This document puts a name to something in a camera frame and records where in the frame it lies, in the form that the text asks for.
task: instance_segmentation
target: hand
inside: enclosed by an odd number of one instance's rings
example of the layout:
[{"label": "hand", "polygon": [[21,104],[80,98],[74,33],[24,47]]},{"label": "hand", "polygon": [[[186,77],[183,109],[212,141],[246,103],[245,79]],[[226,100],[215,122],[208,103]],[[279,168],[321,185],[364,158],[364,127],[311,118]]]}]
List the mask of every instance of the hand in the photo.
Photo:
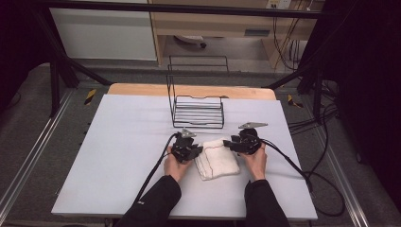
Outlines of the hand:
[{"label": "hand", "polygon": [[185,175],[186,170],[191,166],[192,160],[185,163],[179,163],[174,155],[171,154],[171,147],[167,148],[167,158],[165,160],[165,175],[171,175],[178,183]]},{"label": "hand", "polygon": [[239,153],[239,155],[245,160],[245,164],[253,176],[253,180],[264,180],[266,179],[266,162],[268,155],[265,152],[266,145],[261,143],[260,148],[254,154]]}]

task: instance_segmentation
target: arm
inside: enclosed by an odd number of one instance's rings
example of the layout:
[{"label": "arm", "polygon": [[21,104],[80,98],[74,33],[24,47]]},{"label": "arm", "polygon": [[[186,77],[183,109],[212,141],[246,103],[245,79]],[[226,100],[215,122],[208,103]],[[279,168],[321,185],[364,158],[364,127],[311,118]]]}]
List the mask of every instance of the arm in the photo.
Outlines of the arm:
[{"label": "arm", "polygon": [[280,207],[273,191],[266,180],[265,144],[252,155],[240,154],[253,176],[253,183],[245,188],[245,204],[247,207],[246,225],[253,226],[289,226],[286,215]]},{"label": "arm", "polygon": [[180,197],[181,189],[174,178],[164,176],[115,226],[163,226]]},{"label": "arm", "polygon": [[162,177],[139,202],[132,205],[116,227],[164,226],[171,210],[181,197],[178,182],[192,162],[180,164],[173,155],[165,160],[165,176]]}]

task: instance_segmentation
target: black wire rack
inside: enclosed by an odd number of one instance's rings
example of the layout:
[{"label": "black wire rack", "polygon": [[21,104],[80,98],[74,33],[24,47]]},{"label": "black wire rack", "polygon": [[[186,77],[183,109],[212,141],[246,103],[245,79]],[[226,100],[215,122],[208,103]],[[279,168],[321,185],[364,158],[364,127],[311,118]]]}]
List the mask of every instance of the black wire rack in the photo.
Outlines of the black wire rack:
[{"label": "black wire rack", "polygon": [[166,75],[171,120],[174,128],[222,129],[224,108],[222,96],[177,95],[176,78],[208,77],[207,72],[229,74],[226,56],[185,56],[169,57]]}]

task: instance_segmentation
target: person's right hand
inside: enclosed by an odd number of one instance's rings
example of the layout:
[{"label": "person's right hand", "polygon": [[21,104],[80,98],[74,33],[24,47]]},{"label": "person's right hand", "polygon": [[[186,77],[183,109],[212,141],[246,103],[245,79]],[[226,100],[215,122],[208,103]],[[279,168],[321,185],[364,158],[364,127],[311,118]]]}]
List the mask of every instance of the person's right hand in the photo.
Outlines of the person's right hand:
[{"label": "person's right hand", "polygon": [[245,164],[253,176],[253,180],[265,180],[266,162],[268,155],[265,152],[266,145],[261,143],[260,148],[254,154],[239,153],[245,160]]}]

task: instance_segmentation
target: white towel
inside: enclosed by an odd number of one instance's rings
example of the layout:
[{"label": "white towel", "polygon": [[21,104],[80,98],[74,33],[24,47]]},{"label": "white towel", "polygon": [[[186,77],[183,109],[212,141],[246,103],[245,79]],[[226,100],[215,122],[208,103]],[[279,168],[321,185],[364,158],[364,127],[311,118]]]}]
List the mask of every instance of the white towel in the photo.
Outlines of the white towel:
[{"label": "white towel", "polygon": [[195,159],[204,181],[239,173],[236,157],[229,148],[223,146],[223,139],[204,142],[202,153]]}]

